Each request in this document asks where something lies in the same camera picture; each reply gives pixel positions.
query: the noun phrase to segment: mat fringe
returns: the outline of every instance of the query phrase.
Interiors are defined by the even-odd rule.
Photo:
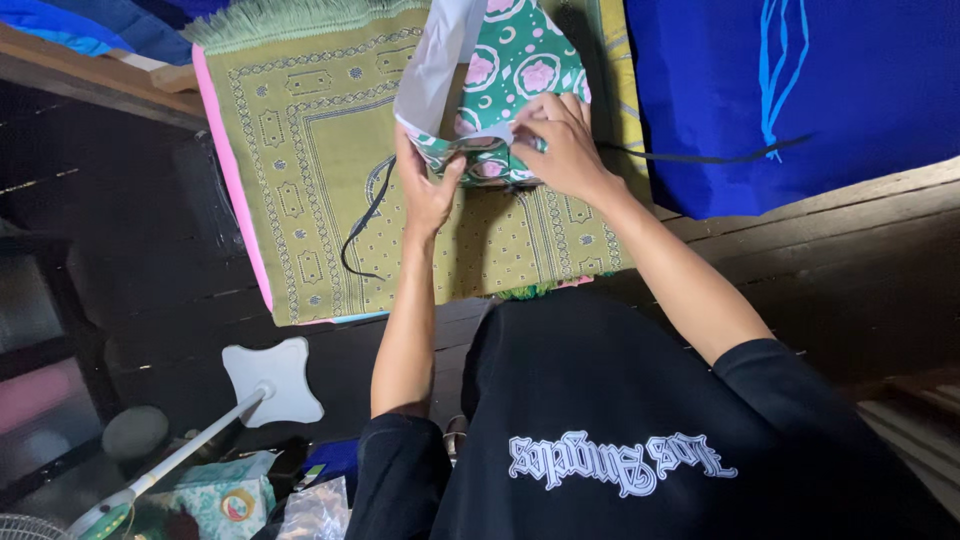
[[[355,30],[379,18],[429,9],[430,0],[236,0],[181,32],[207,56],[284,39]]]

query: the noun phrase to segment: green wrapping paper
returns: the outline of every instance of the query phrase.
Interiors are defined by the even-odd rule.
[[[468,64],[452,119],[459,138],[445,140],[441,121],[457,63]],[[507,122],[541,92],[574,92],[590,102],[580,55],[535,0],[434,0],[395,114],[434,173],[463,152],[465,186],[536,185],[542,182],[510,152]],[[538,138],[526,142],[545,149]]]

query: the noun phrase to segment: crescent moon pattern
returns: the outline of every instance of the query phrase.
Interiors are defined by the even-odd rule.
[[[516,37],[516,28],[514,28],[513,26],[508,26],[507,28],[504,28],[503,31],[504,31],[504,32],[509,32],[509,33],[510,33],[510,37],[507,37],[506,39],[504,39],[503,37],[501,37],[501,38],[500,38],[500,42],[501,42],[501,43],[509,43],[509,42],[511,42],[511,41],[514,40],[514,37]]]

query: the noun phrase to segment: black t-shirt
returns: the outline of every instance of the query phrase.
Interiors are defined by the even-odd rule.
[[[467,444],[384,414],[347,538],[960,538],[779,341],[713,369],[635,310],[567,289],[499,306],[468,354]]]

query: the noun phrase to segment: green prayer mat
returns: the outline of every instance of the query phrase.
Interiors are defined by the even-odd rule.
[[[340,249],[385,180],[393,100],[427,10],[423,2],[357,0],[331,22],[331,10],[317,6],[334,4],[238,0],[187,32],[205,48],[278,326],[389,310],[396,292],[399,178],[347,249],[352,268],[386,281],[350,274]],[[642,151],[622,6],[541,4],[587,69],[594,137]],[[605,159],[649,201],[643,160],[616,152]],[[442,304],[630,267],[616,235],[576,199],[543,186],[463,188],[437,236],[435,297]]]

